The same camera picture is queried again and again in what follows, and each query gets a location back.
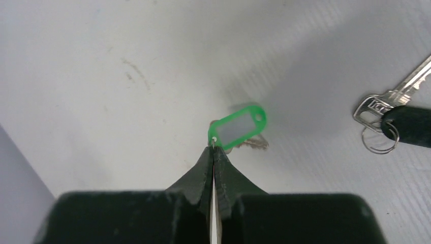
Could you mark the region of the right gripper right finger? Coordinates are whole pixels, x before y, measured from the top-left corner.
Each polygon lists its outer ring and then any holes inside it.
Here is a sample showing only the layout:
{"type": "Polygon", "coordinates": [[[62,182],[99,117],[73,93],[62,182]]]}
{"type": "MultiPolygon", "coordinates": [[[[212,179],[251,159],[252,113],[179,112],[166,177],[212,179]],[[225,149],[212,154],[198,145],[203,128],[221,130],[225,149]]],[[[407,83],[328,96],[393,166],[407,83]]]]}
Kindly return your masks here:
{"type": "Polygon", "coordinates": [[[213,150],[219,243],[386,243],[367,202],[350,193],[270,194],[213,150]]]}

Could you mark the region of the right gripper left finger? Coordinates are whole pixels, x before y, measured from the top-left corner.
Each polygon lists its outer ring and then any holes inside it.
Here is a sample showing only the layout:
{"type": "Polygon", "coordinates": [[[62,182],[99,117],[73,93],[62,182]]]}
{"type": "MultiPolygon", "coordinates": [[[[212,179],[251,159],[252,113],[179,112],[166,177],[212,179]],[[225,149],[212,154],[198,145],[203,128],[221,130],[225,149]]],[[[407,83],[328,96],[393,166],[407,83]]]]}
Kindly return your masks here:
{"type": "Polygon", "coordinates": [[[213,153],[165,190],[64,193],[33,242],[210,243],[213,153]]]}

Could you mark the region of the green tag key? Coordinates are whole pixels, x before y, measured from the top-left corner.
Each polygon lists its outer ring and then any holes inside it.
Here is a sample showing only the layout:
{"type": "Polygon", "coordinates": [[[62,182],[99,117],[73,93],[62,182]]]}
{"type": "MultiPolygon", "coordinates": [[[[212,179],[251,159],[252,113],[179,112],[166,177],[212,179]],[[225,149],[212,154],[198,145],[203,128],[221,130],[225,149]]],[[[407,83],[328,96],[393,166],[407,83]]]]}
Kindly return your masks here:
{"type": "Polygon", "coordinates": [[[232,114],[209,123],[207,142],[209,146],[221,147],[227,154],[242,146],[267,150],[269,143],[262,135],[266,125],[267,115],[262,106],[243,104],[232,114]]]}

